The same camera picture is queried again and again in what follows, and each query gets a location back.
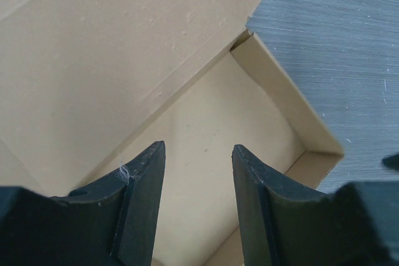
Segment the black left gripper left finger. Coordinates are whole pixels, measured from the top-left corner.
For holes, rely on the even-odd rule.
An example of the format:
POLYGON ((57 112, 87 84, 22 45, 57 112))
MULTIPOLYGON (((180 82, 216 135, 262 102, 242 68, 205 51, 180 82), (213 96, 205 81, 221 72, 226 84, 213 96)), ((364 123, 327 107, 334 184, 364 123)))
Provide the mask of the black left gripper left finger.
POLYGON ((1 264, 150 265, 165 161, 156 141, 65 197, 3 186, 1 264))

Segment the brown cardboard box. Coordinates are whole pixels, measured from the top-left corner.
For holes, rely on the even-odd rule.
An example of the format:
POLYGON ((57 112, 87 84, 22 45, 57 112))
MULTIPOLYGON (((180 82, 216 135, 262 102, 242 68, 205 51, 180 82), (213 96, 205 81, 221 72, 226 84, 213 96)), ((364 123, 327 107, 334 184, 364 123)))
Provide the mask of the brown cardboard box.
POLYGON ((162 140, 154 263, 244 265, 234 145, 310 188, 344 155, 261 1, 1 0, 1 184, 64 196, 162 140))

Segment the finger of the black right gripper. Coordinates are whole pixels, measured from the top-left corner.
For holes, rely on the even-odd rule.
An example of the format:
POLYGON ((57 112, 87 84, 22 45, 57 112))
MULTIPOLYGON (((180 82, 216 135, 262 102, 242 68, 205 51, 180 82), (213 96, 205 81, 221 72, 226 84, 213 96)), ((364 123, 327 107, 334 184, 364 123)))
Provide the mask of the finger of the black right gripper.
POLYGON ((382 159, 382 164, 384 165, 384 167, 386 167, 388 169, 398 171, 399 170, 399 153, 384 157, 382 159))

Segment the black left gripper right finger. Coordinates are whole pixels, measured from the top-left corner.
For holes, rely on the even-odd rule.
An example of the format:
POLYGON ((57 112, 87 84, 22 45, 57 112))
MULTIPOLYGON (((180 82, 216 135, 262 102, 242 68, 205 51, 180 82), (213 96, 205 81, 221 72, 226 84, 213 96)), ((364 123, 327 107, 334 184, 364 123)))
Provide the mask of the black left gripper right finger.
POLYGON ((232 153, 246 265, 397 265, 398 183, 309 188, 243 145, 232 153))

